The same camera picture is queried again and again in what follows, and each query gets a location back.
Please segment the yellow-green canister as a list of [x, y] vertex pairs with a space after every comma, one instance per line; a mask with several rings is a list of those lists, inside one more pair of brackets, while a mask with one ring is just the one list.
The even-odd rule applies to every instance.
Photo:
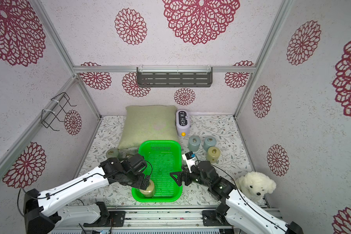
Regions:
[[154, 182], [149, 180], [149, 186], [146, 189], [140, 189], [139, 191], [145, 198], [152, 198], [155, 195], [155, 188]]
[[221, 151], [219, 148], [217, 148], [215, 146], [209, 147], [209, 149], [207, 151], [206, 159], [208, 161], [210, 161], [210, 163], [217, 163], [220, 155], [221, 155]]

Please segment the dark green canister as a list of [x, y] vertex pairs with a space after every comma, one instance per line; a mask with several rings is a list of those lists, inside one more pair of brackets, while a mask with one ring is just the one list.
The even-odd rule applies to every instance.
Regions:
[[128, 150], [123, 154], [123, 156], [125, 159], [130, 159], [131, 157], [133, 157], [136, 154], [137, 154], [137, 150]]
[[120, 152], [117, 148], [111, 148], [106, 152], [106, 157], [109, 158], [120, 158]]

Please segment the green plastic basket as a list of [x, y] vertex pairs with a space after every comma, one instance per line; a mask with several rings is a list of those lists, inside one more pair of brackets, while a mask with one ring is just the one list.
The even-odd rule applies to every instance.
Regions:
[[150, 140], [140, 145], [138, 153], [150, 163], [144, 173], [154, 182], [155, 192], [151, 198], [147, 198], [139, 189], [133, 188], [133, 198], [142, 203], [169, 203], [178, 200], [182, 186], [178, 186], [170, 174], [181, 171], [180, 144], [173, 140]]

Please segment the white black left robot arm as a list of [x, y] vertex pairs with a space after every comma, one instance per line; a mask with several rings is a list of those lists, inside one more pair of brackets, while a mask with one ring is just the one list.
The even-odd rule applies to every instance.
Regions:
[[110, 212], [103, 202], [93, 205], [67, 204], [98, 189], [119, 183], [145, 190], [150, 176], [144, 171], [150, 165], [136, 154], [129, 159], [108, 158], [91, 171], [55, 188], [24, 193], [23, 217], [28, 234], [47, 234], [56, 227], [102, 227], [110, 222]]

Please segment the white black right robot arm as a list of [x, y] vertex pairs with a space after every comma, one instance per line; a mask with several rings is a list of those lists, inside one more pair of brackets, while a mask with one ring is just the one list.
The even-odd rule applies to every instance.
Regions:
[[219, 223], [227, 222], [247, 234], [303, 234], [303, 229], [271, 215], [249, 200], [234, 183], [220, 176], [209, 161], [200, 161], [180, 172], [170, 173], [178, 186], [197, 183], [208, 187], [209, 194], [221, 203], [215, 210]]

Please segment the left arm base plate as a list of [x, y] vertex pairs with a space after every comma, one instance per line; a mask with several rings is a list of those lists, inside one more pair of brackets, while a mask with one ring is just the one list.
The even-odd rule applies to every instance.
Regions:
[[82, 226], [92, 227], [123, 227], [126, 212], [120, 210], [109, 211], [104, 202], [97, 202], [100, 217], [93, 223], [84, 223]]

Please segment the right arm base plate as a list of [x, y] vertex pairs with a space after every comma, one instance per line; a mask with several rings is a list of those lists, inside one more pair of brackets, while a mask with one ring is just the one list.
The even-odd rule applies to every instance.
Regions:
[[234, 226], [239, 227], [242, 216], [239, 216], [238, 208], [243, 202], [233, 202], [231, 204], [220, 203], [214, 210], [203, 210], [202, 220], [204, 226]]

